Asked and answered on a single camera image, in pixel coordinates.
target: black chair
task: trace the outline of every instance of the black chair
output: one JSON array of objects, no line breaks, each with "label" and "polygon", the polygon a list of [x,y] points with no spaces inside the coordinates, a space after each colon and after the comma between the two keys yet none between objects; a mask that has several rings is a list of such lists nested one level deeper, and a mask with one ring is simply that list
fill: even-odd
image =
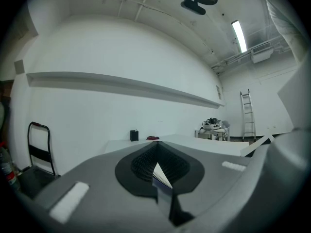
[{"label": "black chair", "polygon": [[[38,149],[29,143],[29,135],[32,125],[44,128],[48,131],[48,151]],[[31,122],[28,126],[27,140],[28,140],[28,151],[31,166],[23,170],[23,173],[19,175],[18,180],[20,182],[22,193],[26,194],[31,199],[33,199],[46,185],[48,185],[49,183],[51,183],[52,181],[54,181],[59,177],[59,175],[56,175],[53,166],[50,148],[50,135],[51,135],[50,129],[45,125],[36,122]],[[32,156],[40,160],[49,162],[51,164],[53,174],[33,165]]]}]

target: fluorescent light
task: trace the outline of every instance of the fluorescent light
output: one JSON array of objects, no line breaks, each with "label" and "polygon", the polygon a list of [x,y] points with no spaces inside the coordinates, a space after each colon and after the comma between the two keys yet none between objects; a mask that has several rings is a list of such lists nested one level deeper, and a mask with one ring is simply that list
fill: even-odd
[{"label": "fluorescent light", "polygon": [[246,47],[246,42],[245,42],[245,38],[244,38],[244,34],[243,34],[243,31],[242,31],[240,22],[239,21],[234,21],[232,23],[232,26],[234,28],[235,34],[238,37],[241,51],[242,52],[246,52],[247,51],[247,47]]}]

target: ceiling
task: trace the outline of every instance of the ceiling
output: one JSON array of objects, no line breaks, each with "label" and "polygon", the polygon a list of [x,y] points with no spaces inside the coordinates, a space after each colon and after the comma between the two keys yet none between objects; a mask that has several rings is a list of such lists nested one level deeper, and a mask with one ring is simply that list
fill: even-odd
[{"label": "ceiling", "polygon": [[[72,15],[101,14],[134,20],[143,0],[70,0]],[[239,54],[231,23],[239,20],[248,48],[279,36],[265,0],[219,0],[202,5],[206,15],[180,6],[183,0],[146,0],[137,19],[156,28],[201,57],[210,67]]]}]

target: red object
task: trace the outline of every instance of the red object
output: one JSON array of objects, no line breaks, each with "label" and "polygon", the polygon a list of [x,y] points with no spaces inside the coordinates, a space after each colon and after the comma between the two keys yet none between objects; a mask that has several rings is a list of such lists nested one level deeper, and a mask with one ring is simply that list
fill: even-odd
[{"label": "red object", "polygon": [[149,136],[149,137],[147,137],[146,140],[158,140],[158,139],[160,139],[160,138],[157,136]]}]

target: aluminum ladder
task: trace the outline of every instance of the aluminum ladder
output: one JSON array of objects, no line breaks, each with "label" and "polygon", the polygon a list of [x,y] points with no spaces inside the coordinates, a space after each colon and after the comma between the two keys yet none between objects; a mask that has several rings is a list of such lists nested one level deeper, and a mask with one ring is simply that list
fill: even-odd
[{"label": "aluminum ladder", "polygon": [[[254,110],[253,110],[253,104],[252,104],[252,98],[251,93],[248,89],[248,93],[242,94],[241,92],[241,101],[243,106],[243,141],[246,134],[253,134],[254,135],[254,141],[256,141],[256,127],[255,127],[255,117],[254,117]],[[246,131],[246,125],[252,124],[253,128],[250,132]]]}]

